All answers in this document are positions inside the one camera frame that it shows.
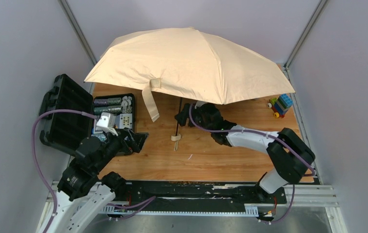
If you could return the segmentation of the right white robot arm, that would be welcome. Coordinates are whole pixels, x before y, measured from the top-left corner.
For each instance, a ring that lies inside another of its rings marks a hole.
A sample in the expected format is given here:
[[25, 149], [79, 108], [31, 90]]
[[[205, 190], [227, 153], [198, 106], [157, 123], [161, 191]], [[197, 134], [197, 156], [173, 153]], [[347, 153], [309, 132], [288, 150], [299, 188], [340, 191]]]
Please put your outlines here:
[[209, 132], [220, 145], [252, 149], [268, 155], [273, 169], [258, 181], [258, 192], [273, 194], [286, 184], [298, 184], [302, 177], [315, 175], [311, 166], [315, 154], [290, 128], [279, 132], [245, 128], [225, 120], [214, 104], [202, 101], [186, 103], [175, 115], [175, 120], [180, 126]]

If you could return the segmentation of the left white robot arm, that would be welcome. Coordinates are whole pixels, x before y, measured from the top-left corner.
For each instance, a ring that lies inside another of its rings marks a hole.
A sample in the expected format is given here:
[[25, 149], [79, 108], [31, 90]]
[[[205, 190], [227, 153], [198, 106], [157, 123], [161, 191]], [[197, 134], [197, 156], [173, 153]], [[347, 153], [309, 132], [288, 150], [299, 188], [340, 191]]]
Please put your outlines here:
[[54, 193], [50, 220], [44, 224], [45, 233], [80, 233], [99, 210], [126, 192], [126, 180], [115, 172], [98, 178], [101, 170], [116, 155], [139, 153], [148, 133], [130, 129], [106, 134], [106, 140], [90, 136], [75, 150], [74, 159], [62, 174]]

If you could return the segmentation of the beige folding umbrella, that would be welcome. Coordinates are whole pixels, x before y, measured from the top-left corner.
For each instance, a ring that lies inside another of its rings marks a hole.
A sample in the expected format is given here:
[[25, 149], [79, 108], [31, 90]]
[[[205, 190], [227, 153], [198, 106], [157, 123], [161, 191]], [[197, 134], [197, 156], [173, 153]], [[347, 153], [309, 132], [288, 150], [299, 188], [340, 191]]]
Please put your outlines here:
[[220, 105], [294, 92], [275, 62], [194, 28], [118, 37], [85, 81], [141, 90], [152, 121], [160, 116], [153, 92]]

